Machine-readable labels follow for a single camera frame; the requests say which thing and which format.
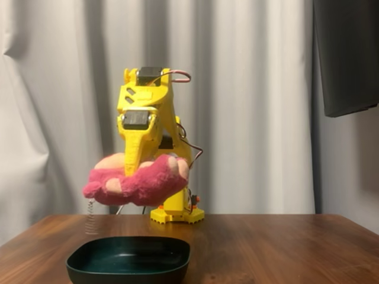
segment yellow robot base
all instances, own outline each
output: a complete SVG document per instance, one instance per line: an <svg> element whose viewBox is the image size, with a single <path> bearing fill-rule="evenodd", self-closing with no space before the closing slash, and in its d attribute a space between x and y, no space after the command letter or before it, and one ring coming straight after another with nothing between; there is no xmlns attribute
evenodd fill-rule
<svg viewBox="0 0 379 284"><path fill-rule="evenodd" d="M158 208L151 211L150 218L161 224L165 224L166 222L187 222L193 224L204 219L204 210L194 208L192 213L186 211L182 215L169 215L165 210Z"/></svg>

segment white curtain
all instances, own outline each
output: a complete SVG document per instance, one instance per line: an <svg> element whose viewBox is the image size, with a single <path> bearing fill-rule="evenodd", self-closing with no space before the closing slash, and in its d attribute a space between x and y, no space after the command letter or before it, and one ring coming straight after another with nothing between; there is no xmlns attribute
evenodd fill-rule
<svg viewBox="0 0 379 284"><path fill-rule="evenodd" d="M174 85L175 110L205 150L190 187L207 213L314 212L311 0L0 5L0 243L86 213L90 168L123 151L123 70L140 66L193 75Z"/></svg>

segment plush hand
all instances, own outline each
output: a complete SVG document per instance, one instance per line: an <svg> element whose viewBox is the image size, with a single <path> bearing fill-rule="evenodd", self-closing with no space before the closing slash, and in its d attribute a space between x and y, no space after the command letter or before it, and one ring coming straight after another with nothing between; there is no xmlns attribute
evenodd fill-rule
<svg viewBox="0 0 379 284"><path fill-rule="evenodd" d="M154 162L144 162L133 176L124 175L124 154L102 159L89 173L83 188L86 198L104 205L134 203L157 206L179 192L188 183L189 168L182 158L161 155Z"/></svg>

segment bowl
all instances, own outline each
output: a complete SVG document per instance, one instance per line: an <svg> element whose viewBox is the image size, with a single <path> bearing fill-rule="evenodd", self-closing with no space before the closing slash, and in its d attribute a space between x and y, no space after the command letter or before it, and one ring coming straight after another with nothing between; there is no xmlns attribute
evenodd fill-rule
<svg viewBox="0 0 379 284"><path fill-rule="evenodd" d="M190 245L168 237L109 237L85 243L66 261L73 284L179 284Z"/></svg>

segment wood grain surface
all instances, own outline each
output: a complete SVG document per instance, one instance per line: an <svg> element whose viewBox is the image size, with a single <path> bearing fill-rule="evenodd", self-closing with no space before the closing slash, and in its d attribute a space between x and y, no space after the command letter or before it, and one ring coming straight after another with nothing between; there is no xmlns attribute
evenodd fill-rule
<svg viewBox="0 0 379 284"><path fill-rule="evenodd" d="M158 235L191 245L184 284L379 283L379 236L336 215L208 215L160 225L144 215L49 216L0 247L0 283L68 284L65 260L83 243Z"/></svg>

